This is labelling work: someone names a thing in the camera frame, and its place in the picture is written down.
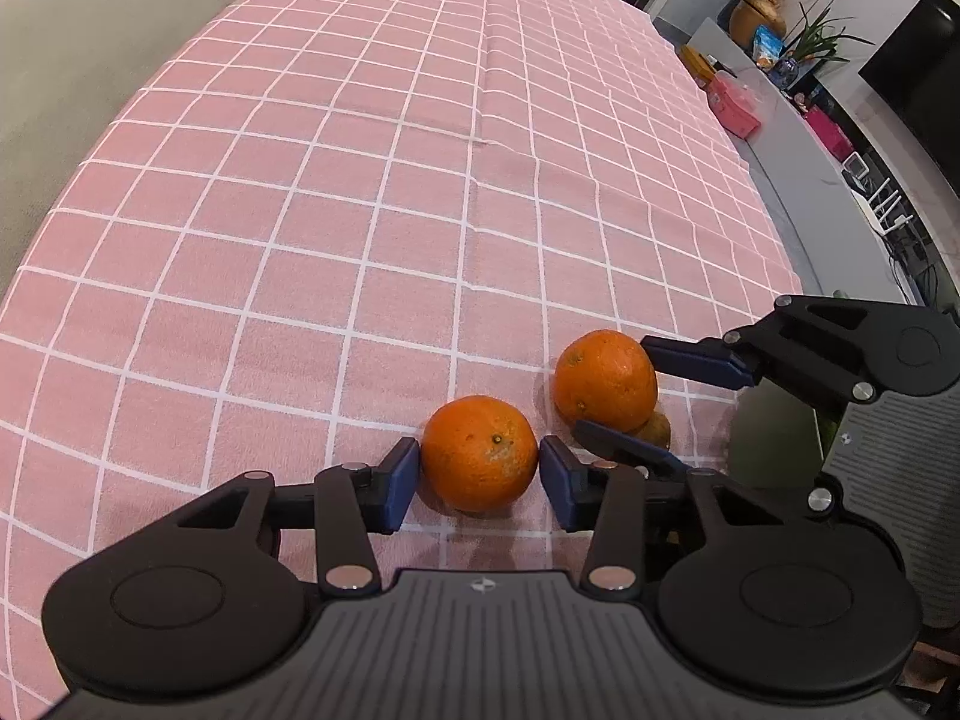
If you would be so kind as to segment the beige sofa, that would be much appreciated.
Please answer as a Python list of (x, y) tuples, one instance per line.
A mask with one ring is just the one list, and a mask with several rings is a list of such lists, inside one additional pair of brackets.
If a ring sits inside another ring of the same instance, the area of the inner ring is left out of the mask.
[(235, 0), (2, 0), (2, 278), (135, 91)]

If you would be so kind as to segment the green potted plant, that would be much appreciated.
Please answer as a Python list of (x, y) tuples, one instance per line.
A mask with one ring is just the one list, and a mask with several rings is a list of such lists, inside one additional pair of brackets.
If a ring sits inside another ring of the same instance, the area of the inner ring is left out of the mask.
[(783, 59), (789, 57), (798, 64), (847, 64), (848, 59), (839, 52), (844, 43), (874, 45), (871, 39), (848, 31), (846, 21), (850, 21), (849, 16), (832, 16), (830, 7), (825, 7), (817, 16), (812, 16), (804, 5), (799, 5), (799, 8), (797, 31), (784, 44), (781, 52)]

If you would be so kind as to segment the grey tv cabinet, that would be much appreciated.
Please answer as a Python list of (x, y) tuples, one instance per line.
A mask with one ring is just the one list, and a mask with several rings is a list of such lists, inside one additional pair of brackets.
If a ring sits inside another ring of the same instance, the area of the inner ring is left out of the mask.
[(701, 21), (690, 46), (730, 68), (758, 99), (760, 130), (736, 148), (758, 182), (805, 293), (918, 304), (839, 164), (750, 55), (711, 18)]

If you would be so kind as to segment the golden round vase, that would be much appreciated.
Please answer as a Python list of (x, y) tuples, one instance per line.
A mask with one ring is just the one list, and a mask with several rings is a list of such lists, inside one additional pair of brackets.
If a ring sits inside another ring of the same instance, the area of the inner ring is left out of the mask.
[(737, 46), (748, 49), (760, 26), (766, 26), (779, 39), (786, 36), (786, 21), (770, 0), (739, 0), (729, 18), (727, 34)]

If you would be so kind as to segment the white wifi router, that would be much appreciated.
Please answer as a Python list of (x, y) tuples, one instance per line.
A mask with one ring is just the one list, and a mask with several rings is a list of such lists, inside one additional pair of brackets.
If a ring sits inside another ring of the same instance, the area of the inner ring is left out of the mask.
[(890, 177), (885, 177), (880, 184), (874, 184), (871, 165), (857, 151), (853, 151), (841, 163), (841, 174), (867, 224), (881, 238), (888, 238), (892, 232), (914, 220), (900, 188), (892, 184)]

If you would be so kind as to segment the orange yellow box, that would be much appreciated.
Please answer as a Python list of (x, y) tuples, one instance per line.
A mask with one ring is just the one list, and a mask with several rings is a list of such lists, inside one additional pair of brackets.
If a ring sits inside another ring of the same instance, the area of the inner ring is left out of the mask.
[(692, 46), (680, 46), (677, 55), (700, 88), (706, 88), (715, 78), (716, 70), (699, 50)]

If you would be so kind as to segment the green bowl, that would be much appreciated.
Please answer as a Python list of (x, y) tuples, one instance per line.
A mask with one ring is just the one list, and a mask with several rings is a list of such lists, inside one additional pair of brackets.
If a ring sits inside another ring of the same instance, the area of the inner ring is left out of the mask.
[(743, 390), (737, 400), (727, 473), (750, 488), (811, 486), (835, 436), (833, 421), (764, 380)]

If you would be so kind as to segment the black television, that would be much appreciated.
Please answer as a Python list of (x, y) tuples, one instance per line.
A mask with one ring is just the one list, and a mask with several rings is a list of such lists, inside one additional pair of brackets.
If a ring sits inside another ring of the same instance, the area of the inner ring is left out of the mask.
[(859, 70), (951, 184), (958, 182), (958, 4), (918, 0)]

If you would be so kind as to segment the pink box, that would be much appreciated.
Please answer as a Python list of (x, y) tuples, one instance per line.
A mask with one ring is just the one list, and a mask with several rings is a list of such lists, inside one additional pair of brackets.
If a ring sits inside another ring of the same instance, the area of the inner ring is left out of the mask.
[(760, 108), (750, 88), (721, 70), (706, 87), (711, 112), (727, 132), (748, 140), (761, 127)]

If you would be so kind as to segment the large orange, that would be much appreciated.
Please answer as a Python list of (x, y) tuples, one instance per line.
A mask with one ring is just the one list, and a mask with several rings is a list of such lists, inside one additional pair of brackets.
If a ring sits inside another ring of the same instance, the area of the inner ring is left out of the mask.
[(428, 419), (420, 463), (433, 493), (470, 515), (507, 509), (529, 487), (537, 440), (521, 411), (498, 398), (449, 401)]

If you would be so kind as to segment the pink checkered tablecloth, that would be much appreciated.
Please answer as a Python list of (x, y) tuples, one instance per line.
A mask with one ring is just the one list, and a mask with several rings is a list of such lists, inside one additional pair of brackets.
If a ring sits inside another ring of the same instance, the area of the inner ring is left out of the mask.
[(558, 429), (592, 330), (799, 289), (748, 167), (620, 0), (236, 0), (133, 93), (2, 304), (2, 712), (44, 595), (244, 470), (375, 461), (491, 395)]

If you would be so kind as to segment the blue snack bag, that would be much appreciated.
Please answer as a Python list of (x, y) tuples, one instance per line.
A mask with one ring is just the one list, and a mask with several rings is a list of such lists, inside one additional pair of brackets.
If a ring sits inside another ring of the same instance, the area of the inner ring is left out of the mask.
[(752, 59), (754, 64), (763, 71), (770, 71), (776, 67), (781, 57), (782, 41), (776, 32), (768, 25), (760, 25), (754, 32), (752, 41)]

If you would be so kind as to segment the brown kiwi upper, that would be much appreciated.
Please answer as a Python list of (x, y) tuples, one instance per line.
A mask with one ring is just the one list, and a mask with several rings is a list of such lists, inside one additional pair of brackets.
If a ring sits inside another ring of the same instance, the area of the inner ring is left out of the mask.
[(661, 411), (654, 411), (643, 426), (636, 429), (633, 437), (646, 442), (646, 444), (669, 450), (670, 439), (672, 439), (672, 427), (670, 427), (669, 418)]

